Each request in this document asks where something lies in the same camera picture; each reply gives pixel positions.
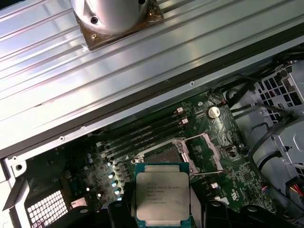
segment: intel xeon processor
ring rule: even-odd
[[[136,218],[143,226],[188,227],[189,173],[177,164],[136,164]]]

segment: black cable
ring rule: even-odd
[[[293,203],[301,212],[304,213],[303,208],[301,208],[299,205],[297,205],[295,202],[293,202],[290,198],[288,198],[285,194],[283,194],[279,189],[277,189],[268,179],[264,176],[264,174],[261,172],[261,170],[257,167],[257,164],[255,163],[253,159],[253,155],[255,152],[260,148],[260,146],[269,139],[273,134],[283,129],[283,127],[289,123],[291,120],[291,116],[287,115],[283,117],[283,119],[275,124],[265,135],[262,136],[260,140],[257,141],[253,149],[251,150],[250,154],[247,156],[247,159],[249,159],[250,163],[252,164],[253,169],[260,175],[262,181],[264,181],[270,189],[273,189],[276,191],[282,198],[284,198],[286,201]]]
[[[257,143],[255,144],[253,149],[250,151],[250,156],[252,157],[257,152],[257,150],[260,148],[260,146],[264,142],[266,142],[267,139],[269,139],[271,136],[273,136],[276,132],[282,130],[284,128],[284,126],[291,121],[291,119],[292,119],[292,116],[289,114],[289,115],[284,116],[283,119],[280,122],[273,125],[273,127],[270,128],[269,131],[266,132],[266,134],[264,134],[257,141]]]
[[[276,107],[273,107],[273,106],[270,106],[270,105],[267,105],[267,104],[254,103],[254,105],[257,106],[257,107],[264,107],[264,108],[266,108],[268,110],[271,110],[273,112],[280,113],[281,115],[287,115],[288,114],[288,112],[285,111],[284,109],[276,108]],[[231,112],[236,113],[236,112],[244,111],[244,110],[252,108],[252,107],[254,107],[254,106],[252,106],[250,104],[247,104],[247,105],[245,105],[243,107],[240,107],[240,108],[231,109]]]
[[[266,123],[266,122],[259,123],[259,124],[255,125],[255,126],[253,126],[253,127],[251,128],[251,130],[250,130],[250,132],[249,132],[249,134],[248,134],[248,136],[247,136],[247,139],[250,139],[250,136],[251,136],[252,132],[253,132],[256,128],[262,127],[262,126],[264,126],[264,125],[266,125],[267,130],[270,129],[268,123]]]
[[[253,80],[253,81],[255,80],[255,79],[252,78],[251,76],[246,76],[246,75],[242,75],[242,74],[233,75],[233,76],[230,76],[230,77],[225,78],[223,81],[221,81],[219,84],[217,84],[217,85],[211,90],[210,94],[213,94],[214,91],[215,91],[216,89],[218,89],[218,88],[221,87],[223,84],[225,84],[227,81],[229,81],[229,80],[231,80],[231,79],[233,79],[233,78],[235,78],[235,77],[237,77],[237,76],[242,77],[242,78],[246,78],[246,79],[250,79],[250,80]]]
[[[292,224],[295,224],[295,223],[301,221],[302,219],[304,219],[304,215],[301,216],[301,217],[299,217],[299,218],[297,218],[295,221],[292,222]]]
[[[273,63],[276,63],[280,60],[284,60],[286,57],[288,56],[294,56],[294,55],[300,55],[304,53],[304,48],[303,47],[297,47],[297,48],[293,48],[287,51],[283,51],[279,54],[277,54],[274,58],[273,58]]]
[[[256,81],[249,81],[249,82],[245,83],[245,85],[243,85],[243,87],[236,94],[234,94],[234,96],[228,102],[228,105],[229,105],[230,108],[232,106],[234,106],[237,102],[239,102],[239,100],[245,95],[245,93],[256,82],[258,82],[260,79],[262,79],[264,77],[267,77],[267,76],[273,74],[275,72],[276,67],[278,67],[282,64],[285,64],[288,61],[304,59],[304,52],[294,51],[292,53],[292,55],[285,56],[285,57],[283,57],[283,59],[276,60],[276,58],[280,58],[280,56],[279,57],[274,57],[274,61],[272,63],[268,64],[264,68],[258,70],[257,72],[253,73],[252,75],[250,75],[251,78],[256,78]]]
[[[258,107],[264,107],[264,108],[266,108],[268,110],[280,113],[282,115],[287,115],[288,114],[288,112],[285,111],[284,109],[276,108],[276,107],[273,107],[273,106],[270,106],[270,105],[267,105],[267,104],[255,103],[255,105],[258,106]]]
[[[246,109],[249,109],[249,108],[252,108],[252,105],[247,104],[247,105],[245,105],[245,106],[243,106],[243,107],[240,107],[240,108],[231,109],[231,112],[232,112],[232,113],[237,113],[237,112],[240,112],[240,111],[244,111],[244,110],[246,110]]]
[[[277,158],[282,157],[280,151],[273,152],[273,153],[271,153],[270,155],[268,155],[267,157],[265,157],[265,158],[261,161],[260,165],[258,166],[258,169],[259,169],[259,170],[262,170],[263,166],[264,166],[270,159],[275,158],[275,157],[277,157]]]
[[[264,176],[264,174],[258,169],[258,167],[257,167],[255,161],[253,160],[252,156],[248,156],[247,158],[249,159],[250,163],[252,164],[252,168],[259,174],[262,181],[265,182],[268,185],[269,189],[276,191],[282,198],[284,198],[286,201],[294,204],[295,207],[297,207],[302,213],[304,213],[303,208],[301,208],[294,201],[292,201],[290,198],[288,198],[286,195],[284,195],[279,189],[276,188],[276,186],[274,186],[271,182],[268,181],[268,179]]]

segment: ribbed metal surface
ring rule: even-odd
[[[0,149],[304,22],[303,0],[160,0],[165,22],[93,52],[68,0],[0,11]]]

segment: chip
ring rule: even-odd
[[[245,180],[245,181],[248,181],[248,180],[251,179],[250,173],[245,173],[245,174],[243,174],[243,177],[244,177],[244,180]]]
[[[189,176],[184,172],[142,172],[136,176],[139,220],[187,220]]]

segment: green circuit board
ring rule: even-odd
[[[212,95],[204,92],[132,123],[110,125],[78,144],[65,146],[62,150],[66,154],[66,168],[72,175],[69,185],[73,197],[84,196],[98,210],[123,194],[125,182],[134,180],[135,162],[181,162],[177,146],[166,142],[194,137],[186,145],[196,167],[197,173],[190,177],[190,182],[198,189],[197,194],[225,202],[236,211],[243,205],[254,204],[275,212],[268,193],[262,193],[258,173],[246,159],[247,150],[237,123],[223,100],[220,92]],[[208,110],[214,106],[219,108],[220,116],[212,119]],[[210,144],[200,136],[202,133],[215,146],[219,161]],[[223,169],[221,173],[198,174],[218,171],[218,162]],[[114,174],[112,179],[108,178],[110,173]]]

